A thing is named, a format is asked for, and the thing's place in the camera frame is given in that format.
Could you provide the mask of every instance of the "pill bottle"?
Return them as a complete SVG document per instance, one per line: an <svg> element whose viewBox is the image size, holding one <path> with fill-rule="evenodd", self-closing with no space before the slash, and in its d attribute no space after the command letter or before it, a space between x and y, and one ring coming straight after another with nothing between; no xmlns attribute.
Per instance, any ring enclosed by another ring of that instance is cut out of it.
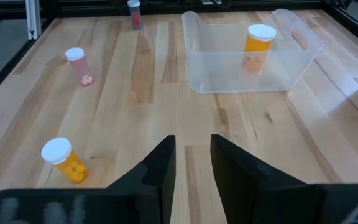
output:
<svg viewBox="0 0 358 224"><path fill-rule="evenodd" d="M67 60L71 63L74 72L80 79L83 86L89 86L93 83L91 70L86 62L84 49L81 47L73 47L65 53Z"/></svg>
<svg viewBox="0 0 358 224"><path fill-rule="evenodd" d="M47 142L41 150L42 158L53 164L68 180L79 184L88 176L88 170L65 138Z"/></svg>
<svg viewBox="0 0 358 224"><path fill-rule="evenodd" d="M140 19L140 1L129 0L127 3L132 17L132 27L134 30L141 30L143 25L142 20Z"/></svg>
<svg viewBox="0 0 358 224"><path fill-rule="evenodd" d="M253 24L248 27L244 51L256 53L244 55L242 64L246 70L257 72L263 68L267 58L266 52L269 51L276 33L273 27L266 24Z"/></svg>

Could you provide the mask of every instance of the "clear plastic bin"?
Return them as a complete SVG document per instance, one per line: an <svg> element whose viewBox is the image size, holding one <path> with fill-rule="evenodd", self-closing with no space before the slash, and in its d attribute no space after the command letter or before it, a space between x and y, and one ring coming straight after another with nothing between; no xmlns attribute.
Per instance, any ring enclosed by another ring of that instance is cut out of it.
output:
<svg viewBox="0 0 358 224"><path fill-rule="evenodd" d="M323 43L293 12L278 9L263 22L276 38L268 52L244 52L250 24L206 24L182 15L190 88L197 93L243 93L292 89ZM263 69L244 69L244 57L265 54Z"/></svg>

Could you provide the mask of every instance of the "orange pill bottle in bin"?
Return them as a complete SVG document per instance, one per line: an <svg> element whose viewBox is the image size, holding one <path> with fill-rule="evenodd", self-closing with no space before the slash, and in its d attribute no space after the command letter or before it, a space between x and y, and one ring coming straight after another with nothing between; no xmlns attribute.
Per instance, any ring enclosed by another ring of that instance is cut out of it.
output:
<svg viewBox="0 0 358 224"><path fill-rule="evenodd" d="M265 24L254 24L248 27L245 52L267 52L275 38L276 30ZM261 71L267 58L267 53L245 54L242 65L246 70Z"/></svg>
<svg viewBox="0 0 358 224"><path fill-rule="evenodd" d="M79 184L88 176L88 170L65 138L55 138L41 150L42 158L53 164L68 180Z"/></svg>

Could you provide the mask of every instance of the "white cap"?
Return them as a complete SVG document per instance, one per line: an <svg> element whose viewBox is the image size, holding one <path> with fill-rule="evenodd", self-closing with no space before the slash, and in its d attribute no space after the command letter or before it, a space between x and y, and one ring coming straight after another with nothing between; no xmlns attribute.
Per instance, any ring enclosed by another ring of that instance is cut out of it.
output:
<svg viewBox="0 0 358 224"><path fill-rule="evenodd" d="M85 56L84 49L81 47L73 47L66 50L66 58L67 60L78 60Z"/></svg>
<svg viewBox="0 0 358 224"><path fill-rule="evenodd" d="M140 6L140 1L139 0L129 0L127 3L128 3L129 7L138 7L138 6Z"/></svg>
<svg viewBox="0 0 358 224"><path fill-rule="evenodd" d="M254 24L248 27L248 35L260 41L271 41L276 36L276 30L265 24Z"/></svg>
<svg viewBox="0 0 358 224"><path fill-rule="evenodd" d="M50 164L64 162L70 155L73 147L66 138L55 138L47 142L41 150L42 158Z"/></svg>

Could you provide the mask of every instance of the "wooden table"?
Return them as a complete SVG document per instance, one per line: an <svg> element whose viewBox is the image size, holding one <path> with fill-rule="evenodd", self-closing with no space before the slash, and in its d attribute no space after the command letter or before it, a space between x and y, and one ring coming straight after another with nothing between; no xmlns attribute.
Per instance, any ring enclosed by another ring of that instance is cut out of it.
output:
<svg viewBox="0 0 358 224"><path fill-rule="evenodd" d="M181 15L56 19L0 86L0 189L105 187L166 135L177 138L173 223L224 223L210 134L308 183L358 182L358 39L323 11L296 11L324 49L289 92L200 95L188 86ZM258 22L269 12L202 14ZM79 85L80 46L96 82ZM90 176L72 186L40 158L64 136Z"/></svg>

